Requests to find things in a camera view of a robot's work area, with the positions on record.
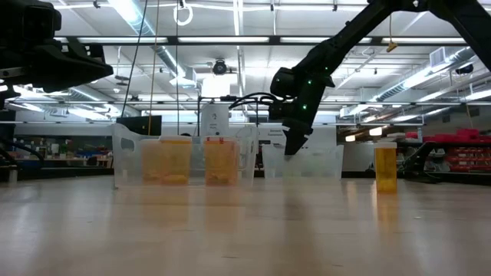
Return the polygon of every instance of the security camera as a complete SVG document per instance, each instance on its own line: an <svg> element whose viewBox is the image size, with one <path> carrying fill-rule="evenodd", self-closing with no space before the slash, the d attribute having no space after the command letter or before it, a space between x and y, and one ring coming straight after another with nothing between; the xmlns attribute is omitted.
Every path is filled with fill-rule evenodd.
<svg viewBox="0 0 491 276"><path fill-rule="evenodd" d="M213 73L215 75L223 75L227 72L227 65L224 60L217 60L213 65Z"/></svg>

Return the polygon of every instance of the transparent plastic bin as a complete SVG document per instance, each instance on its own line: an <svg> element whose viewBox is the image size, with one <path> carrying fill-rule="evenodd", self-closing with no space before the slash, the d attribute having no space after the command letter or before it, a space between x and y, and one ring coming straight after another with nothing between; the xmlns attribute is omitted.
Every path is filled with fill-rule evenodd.
<svg viewBox="0 0 491 276"><path fill-rule="evenodd" d="M119 123L112 126L112 132L116 187L204 185L206 168L217 164L214 158L206 158L206 137L144 136ZM227 167L234 169L235 184L251 184L254 179L257 133L248 126L233 137L213 137L235 141L237 166Z"/></svg>
<svg viewBox="0 0 491 276"><path fill-rule="evenodd" d="M284 156L285 149L262 146L265 178L317 177L341 179L344 146L300 149L294 156Z"/></svg>

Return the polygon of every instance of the plastic cup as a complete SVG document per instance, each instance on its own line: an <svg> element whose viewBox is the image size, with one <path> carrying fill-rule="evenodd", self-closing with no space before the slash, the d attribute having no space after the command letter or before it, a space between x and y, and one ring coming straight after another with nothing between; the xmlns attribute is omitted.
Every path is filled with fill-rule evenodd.
<svg viewBox="0 0 491 276"><path fill-rule="evenodd" d="M376 143L375 174L377 192L397 192L397 143Z"/></svg>
<svg viewBox="0 0 491 276"><path fill-rule="evenodd" d="M187 136L162 136L161 183L187 185L191 167L192 140Z"/></svg>
<svg viewBox="0 0 491 276"><path fill-rule="evenodd" d="M162 143L157 139L141 140L141 168L144 185L156 185L161 180Z"/></svg>
<svg viewBox="0 0 491 276"><path fill-rule="evenodd" d="M234 186L238 182L239 144L232 137L207 137L205 141L205 183Z"/></svg>
<svg viewBox="0 0 491 276"><path fill-rule="evenodd" d="M191 163L191 138L162 136L142 140L144 185L187 185Z"/></svg>

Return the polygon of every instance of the table surface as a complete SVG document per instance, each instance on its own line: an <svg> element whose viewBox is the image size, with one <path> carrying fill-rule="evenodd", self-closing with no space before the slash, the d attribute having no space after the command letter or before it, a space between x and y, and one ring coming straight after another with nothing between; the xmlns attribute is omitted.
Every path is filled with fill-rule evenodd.
<svg viewBox="0 0 491 276"><path fill-rule="evenodd" d="M0 275L491 275L491 189L373 180L0 188Z"/></svg>

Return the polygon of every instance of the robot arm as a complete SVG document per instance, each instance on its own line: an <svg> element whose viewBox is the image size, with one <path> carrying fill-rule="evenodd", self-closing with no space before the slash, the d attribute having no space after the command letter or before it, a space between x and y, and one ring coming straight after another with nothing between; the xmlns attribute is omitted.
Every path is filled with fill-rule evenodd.
<svg viewBox="0 0 491 276"><path fill-rule="evenodd" d="M398 11L429 11L448 21L491 70L491 33L484 31L491 28L491 17L477 0L370 0L337 35L312 48L297 66L281 68L273 77L272 94L295 98L290 103L292 107L283 108L288 110L283 126L289 128L285 130L285 155L295 155L307 141L305 137L312 134L325 87L334 87L331 74L344 56L392 12Z"/></svg>
<svg viewBox="0 0 491 276"><path fill-rule="evenodd" d="M0 79L11 94L16 84L33 84L50 93L113 73L105 64L102 46L86 49L69 38L64 49L54 40L54 33L61 29L61 14L51 3L1 0L0 23ZM0 95L0 99L10 96Z"/></svg>

